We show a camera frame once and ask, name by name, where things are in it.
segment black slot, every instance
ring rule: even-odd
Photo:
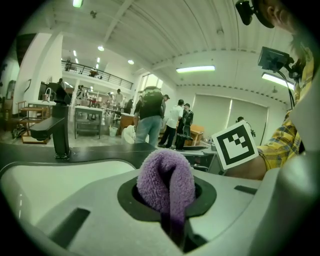
[[[247,193],[247,194],[251,194],[251,195],[255,195],[257,193],[256,188],[252,188],[252,187],[248,187],[248,186],[238,185],[238,186],[234,187],[234,189],[239,190],[244,193]]]
[[[67,249],[89,214],[90,211],[86,209],[75,209],[50,235],[50,239],[62,248]]]

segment rack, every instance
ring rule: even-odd
[[[17,102],[16,104],[18,105],[18,123],[24,125],[26,128],[25,133],[21,136],[22,142],[32,144],[47,144],[49,139],[38,141],[32,138],[30,134],[30,127],[46,119],[49,116],[49,108],[26,106],[26,101]],[[22,113],[25,113],[25,116],[20,118],[20,114]]]

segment bucket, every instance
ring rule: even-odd
[[[116,137],[118,128],[116,128],[116,127],[110,127],[109,130],[110,130],[110,136],[111,136],[111,137]]]

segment stainless steel table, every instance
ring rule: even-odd
[[[87,106],[76,106],[74,108],[74,138],[77,138],[78,132],[97,132],[100,139],[101,134],[101,121],[102,121],[102,113],[103,110],[101,108],[87,107]],[[86,119],[78,118],[78,113],[87,113],[88,116],[97,115],[97,120],[89,120],[88,117]],[[95,126],[95,128],[81,128],[81,126]]]

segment black faucet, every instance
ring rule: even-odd
[[[68,112],[71,98],[60,84],[49,83],[55,91],[54,102],[52,107],[52,116],[30,128],[31,137],[38,141],[43,141],[53,136],[55,157],[59,159],[68,159],[70,156],[68,140]]]

